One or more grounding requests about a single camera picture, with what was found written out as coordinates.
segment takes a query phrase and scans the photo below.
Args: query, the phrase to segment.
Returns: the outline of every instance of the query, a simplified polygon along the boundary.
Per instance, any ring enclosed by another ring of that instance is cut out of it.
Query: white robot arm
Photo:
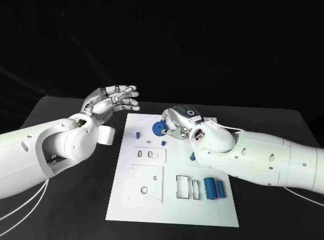
[[[78,114],[0,135],[0,199],[81,163],[97,143],[112,145],[115,129],[103,124],[115,111],[141,109],[135,96],[136,86],[99,88]]]
[[[324,149],[204,121],[187,105],[165,110],[161,121],[167,127],[158,134],[190,138],[196,159],[206,168],[265,186],[324,194]]]

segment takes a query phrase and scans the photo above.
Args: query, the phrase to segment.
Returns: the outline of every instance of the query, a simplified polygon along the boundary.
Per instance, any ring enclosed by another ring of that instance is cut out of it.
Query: dark gray table
[[[81,99],[44,97],[22,128],[68,118],[80,111]],[[175,104],[141,102],[142,114],[162,114]],[[274,134],[319,147],[316,138],[294,110],[197,105],[204,116],[220,124]],[[240,228],[106,221],[120,142],[130,111],[109,122],[116,128],[112,146],[97,145],[91,157],[49,180],[44,200],[32,215],[0,239],[324,239],[324,207],[297,197],[281,187],[261,186],[230,177]],[[41,184],[0,200],[0,217],[32,197]],[[324,203],[324,196],[298,193]],[[0,222],[0,233],[23,218],[38,198]]]

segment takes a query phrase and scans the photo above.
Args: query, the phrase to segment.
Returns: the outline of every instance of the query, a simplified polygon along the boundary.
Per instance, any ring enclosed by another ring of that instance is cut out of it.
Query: white cylindrical cap
[[[115,128],[109,126],[99,126],[99,144],[112,145],[115,136]]]

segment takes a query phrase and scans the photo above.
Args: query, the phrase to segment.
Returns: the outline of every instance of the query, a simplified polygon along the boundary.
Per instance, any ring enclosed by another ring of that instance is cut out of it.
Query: blue part
[[[196,160],[196,155],[194,155],[194,153],[191,154],[190,160],[191,160],[191,161]]]
[[[223,188],[223,183],[222,181],[217,181],[217,185],[219,185],[219,192],[220,192],[220,197],[222,199],[226,197],[226,194],[225,194],[225,188]]]
[[[217,198],[217,191],[216,191],[216,184],[214,184],[213,177],[204,178],[204,185],[206,185],[207,199],[213,200]]]
[[[155,135],[158,136],[164,136],[165,134],[162,133],[162,129],[167,129],[168,130],[168,126],[165,124],[164,121],[158,121],[154,126],[152,126],[152,131],[155,133]]]

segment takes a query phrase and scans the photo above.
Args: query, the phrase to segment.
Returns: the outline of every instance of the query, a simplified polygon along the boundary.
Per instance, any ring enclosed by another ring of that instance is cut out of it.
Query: cable
[[[6,217],[9,217],[16,211],[19,211],[20,208],[34,200],[34,198],[36,197],[36,195],[38,195],[39,192],[42,191],[42,188],[45,187],[45,185],[47,185],[47,181],[45,181],[44,185],[41,186],[41,189],[39,189],[39,191],[36,192],[36,194],[34,195],[34,197],[32,197],[6,216],[3,216],[3,217],[0,218],[0,221],[2,221]]]
[[[314,202],[316,204],[324,206],[324,204],[321,204],[321,203],[316,202],[314,200],[306,198],[304,196],[298,195],[298,194],[297,194],[293,190],[290,190],[287,187],[284,187],[284,189],[288,190],[291,193],[294,193],[294,194],[295,194],[297,196],[300,196],[301,198],[304,198],[306,200],[308,200],[308,201]]]
[[[28,218],[28,216],[29,216],[31,213],[34,212],[34,210],[35,210],[35,208],[36,208],[36,206],[38,206],[38,204],[39,204],[39,202],[41,202],[41,199],[42,199],[42,196],[44,196],[44,194],[45,194],[47,188],[48,188],[48,180],[45,181],[45,183],[47,183],[47,185],[45,185],[45,188],[44,188],[44,192],[42,192],[41,198],[39,198],[39,200],[38,200],[38,203],[36,203],[36,205],[34,206],[34,209],[31,210],[31,212],[28,213],[28,215],[25,216],[25,218],[15,224],[15,226],[13,226],[7,231],[5,231],[5,232],[0,234],[0,236],[3,236],[3,235],[22,223],[22,221]]]

